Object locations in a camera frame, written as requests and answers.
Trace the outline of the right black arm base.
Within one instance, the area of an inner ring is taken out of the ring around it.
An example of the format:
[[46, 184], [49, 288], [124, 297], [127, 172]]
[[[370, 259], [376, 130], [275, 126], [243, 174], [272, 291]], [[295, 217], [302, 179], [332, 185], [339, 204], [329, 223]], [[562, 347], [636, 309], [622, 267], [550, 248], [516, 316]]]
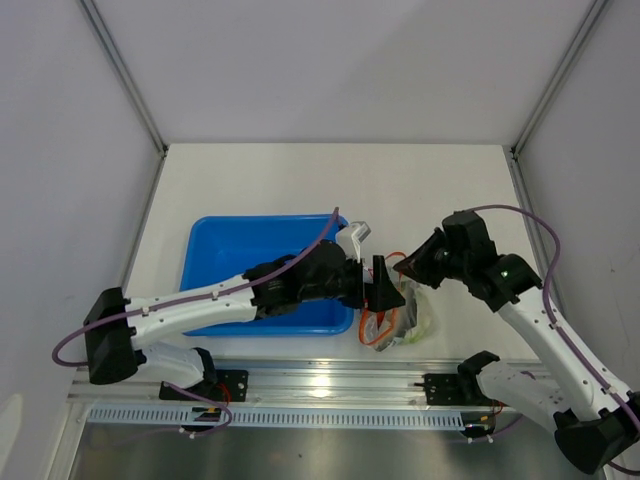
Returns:
[[477, 380], [462, 374], [427, 373], [413, 383], [421, 389], [428, 405], [497, 407], [500, 402], [485, 396]]

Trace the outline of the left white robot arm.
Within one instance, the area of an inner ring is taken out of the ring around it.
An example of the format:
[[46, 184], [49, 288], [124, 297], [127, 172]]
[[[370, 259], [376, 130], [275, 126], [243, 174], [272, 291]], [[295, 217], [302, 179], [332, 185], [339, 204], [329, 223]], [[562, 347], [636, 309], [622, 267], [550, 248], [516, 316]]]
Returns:
[[308, 253], [265, 262], [217, 285], [150, 298], [127, 299], [121, 288], [103, 291], [83, 322], [89, 380], [111, 385], [145, 371], [197, 400], [216, 390], [211, 355], [167, 344], [174, 334], [204, 327], [251, 323], [292, 313], [299, 306], [336, 300], [354, 310], [387, 312], [405, 299], [376, 256], [372, 278], [360, 260], [322, 240]]

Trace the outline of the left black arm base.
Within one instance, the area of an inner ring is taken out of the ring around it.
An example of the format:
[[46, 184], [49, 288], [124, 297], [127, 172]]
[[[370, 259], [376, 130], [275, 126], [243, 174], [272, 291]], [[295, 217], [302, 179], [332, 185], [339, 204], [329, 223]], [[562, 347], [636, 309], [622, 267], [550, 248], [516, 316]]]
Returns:
[[[212, 379], [198, 374], [170, 374], [169, 383], [191, 394], [217, 402], [244, 402], [248, 390], [249, 372], [247, 370], [216, 370]], [[180, 393], [161, 383], [158, 396], [161, 400], [192, 400], [192, 397]]]

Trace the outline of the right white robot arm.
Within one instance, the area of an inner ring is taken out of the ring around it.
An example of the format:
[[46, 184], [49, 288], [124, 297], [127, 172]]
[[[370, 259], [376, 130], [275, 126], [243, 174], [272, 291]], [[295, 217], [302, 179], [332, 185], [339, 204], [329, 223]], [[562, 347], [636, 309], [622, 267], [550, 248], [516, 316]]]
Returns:
[[516, 254], [501, 254], [475, 210], [446, 217], [397, 273], [437, 289], [461, 282], [510, 325], [555, 387], [482, 351], [458, 366], [456, 389], [468, 403], [485, 397], [518, 410], [552, 433], [564, 457], [594, 474], [639, 441], [639, 395], [611, 372], [557, 311], [548, 282]]

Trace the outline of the clear zip top bag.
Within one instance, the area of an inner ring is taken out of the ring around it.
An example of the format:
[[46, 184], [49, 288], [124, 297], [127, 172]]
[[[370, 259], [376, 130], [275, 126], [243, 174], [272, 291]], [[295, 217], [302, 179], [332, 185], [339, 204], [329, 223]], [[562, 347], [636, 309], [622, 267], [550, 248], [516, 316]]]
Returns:
[[403, 295], [405, 305], [374, 313], [364, 308], [358, 322], [358, 340], [376, 352], [417, 344], [436, 333], [437, 316], [427, 289], [391, 267], [406, 254], [394, 251], [385, 257], [392, 283]]

